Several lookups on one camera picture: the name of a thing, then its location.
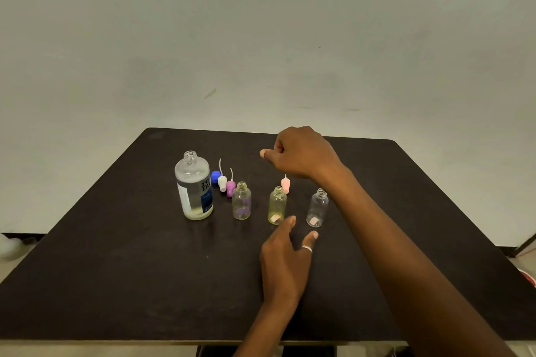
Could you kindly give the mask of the small yellowish clear bottle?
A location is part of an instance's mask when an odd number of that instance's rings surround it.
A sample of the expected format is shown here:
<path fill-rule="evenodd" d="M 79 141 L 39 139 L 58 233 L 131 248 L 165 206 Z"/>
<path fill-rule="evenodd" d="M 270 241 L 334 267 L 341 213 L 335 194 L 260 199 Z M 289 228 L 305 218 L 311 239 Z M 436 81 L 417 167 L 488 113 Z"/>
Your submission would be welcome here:
<path fill-rule="evenodd" d="M 285 218 L 287 204 L 287 194 L 283 187 L 277 186 L 271 192 L 269 197 L 269 208 L 267 219 L 272 225 L 278 225 L 280 220 Z"/>

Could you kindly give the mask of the person's left forearm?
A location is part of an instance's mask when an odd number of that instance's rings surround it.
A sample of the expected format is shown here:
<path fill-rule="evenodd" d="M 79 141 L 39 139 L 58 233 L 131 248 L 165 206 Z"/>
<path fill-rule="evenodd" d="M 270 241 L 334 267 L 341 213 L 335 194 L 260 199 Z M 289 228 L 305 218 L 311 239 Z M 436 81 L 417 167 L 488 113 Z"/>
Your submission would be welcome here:
<path fill-rule="evenodd" d="M 233 357 L 272 357 L 297 307 L 297 299 L 264 301 Z"/>

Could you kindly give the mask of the person's right hand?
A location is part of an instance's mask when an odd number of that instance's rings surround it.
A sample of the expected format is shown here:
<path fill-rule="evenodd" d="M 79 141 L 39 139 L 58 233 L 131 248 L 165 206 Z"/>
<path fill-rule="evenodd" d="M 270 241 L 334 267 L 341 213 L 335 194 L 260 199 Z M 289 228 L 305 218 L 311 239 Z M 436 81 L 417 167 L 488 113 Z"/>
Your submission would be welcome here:
<path fill-rule="evenodd" d="M 349 173 L 331 144 L 310 126 L 279 132 L 271 150 L 280 152 L 279 161 L 269 161 L 276 169 L 318 185 L 344 180 Z"/>

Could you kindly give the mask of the large clear labelled bottle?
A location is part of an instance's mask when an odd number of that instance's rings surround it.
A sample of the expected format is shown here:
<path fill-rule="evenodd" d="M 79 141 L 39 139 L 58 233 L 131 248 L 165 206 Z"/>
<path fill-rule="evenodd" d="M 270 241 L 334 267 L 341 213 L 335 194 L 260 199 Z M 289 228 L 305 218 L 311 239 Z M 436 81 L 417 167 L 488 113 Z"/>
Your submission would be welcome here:
<path fill-rule="evenodd" d="M 190 220 L 202 220 L 213 211 L 210 166 L 193 150 L 184 152 L 174 168 L 183 214 Z"/>

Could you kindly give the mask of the white rounded object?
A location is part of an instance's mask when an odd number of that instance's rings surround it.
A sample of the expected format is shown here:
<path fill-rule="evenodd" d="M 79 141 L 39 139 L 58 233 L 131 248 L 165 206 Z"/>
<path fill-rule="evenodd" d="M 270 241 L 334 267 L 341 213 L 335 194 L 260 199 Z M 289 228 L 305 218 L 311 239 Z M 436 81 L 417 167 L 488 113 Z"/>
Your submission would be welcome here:
<path fill-rule="evenodd" d="M 25 245 L 21 239 L 8 238 L 0 233 L 0 261 L 9 261 L 21 257 Z"/>

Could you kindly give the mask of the person's right forearm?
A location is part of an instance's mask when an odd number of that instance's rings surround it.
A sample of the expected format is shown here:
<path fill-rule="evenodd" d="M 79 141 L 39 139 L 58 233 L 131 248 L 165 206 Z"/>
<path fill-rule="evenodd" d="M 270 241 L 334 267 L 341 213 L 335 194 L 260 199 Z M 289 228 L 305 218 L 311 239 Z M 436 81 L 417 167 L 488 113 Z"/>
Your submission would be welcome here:
<path fill-rule="evenodd" d="M 310 178 L 333 199 L 416 357 L 516 357 L 341 162 Z"/>

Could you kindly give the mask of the person's left hand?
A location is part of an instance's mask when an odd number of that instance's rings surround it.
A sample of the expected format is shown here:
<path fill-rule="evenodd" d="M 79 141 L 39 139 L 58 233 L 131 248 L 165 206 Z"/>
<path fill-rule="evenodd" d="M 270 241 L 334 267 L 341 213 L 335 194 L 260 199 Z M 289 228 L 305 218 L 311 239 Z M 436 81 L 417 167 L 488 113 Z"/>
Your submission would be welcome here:
<path fill-rule="evenodd" d="M 308 282 L 311 260 L 303 260 L 293 247 L 291 231 L 296 217 L 279 222 L 278 227 L 262 245 L 260 265 L 264 301 L 273 298 L 302 298 Z"/>

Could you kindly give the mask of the small bottle with purple sticker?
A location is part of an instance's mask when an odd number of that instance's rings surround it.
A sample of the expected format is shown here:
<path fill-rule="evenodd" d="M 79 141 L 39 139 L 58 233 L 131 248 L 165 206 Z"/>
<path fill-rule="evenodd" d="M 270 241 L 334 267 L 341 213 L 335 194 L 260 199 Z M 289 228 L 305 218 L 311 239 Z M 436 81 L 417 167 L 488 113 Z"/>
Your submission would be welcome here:
<path fill-rule="evenodd" d="M 251 215 L 252 194 L 243 181 L 237 183 L 232 194 L 233 217 L 238 220 L 248 219 Z"/>

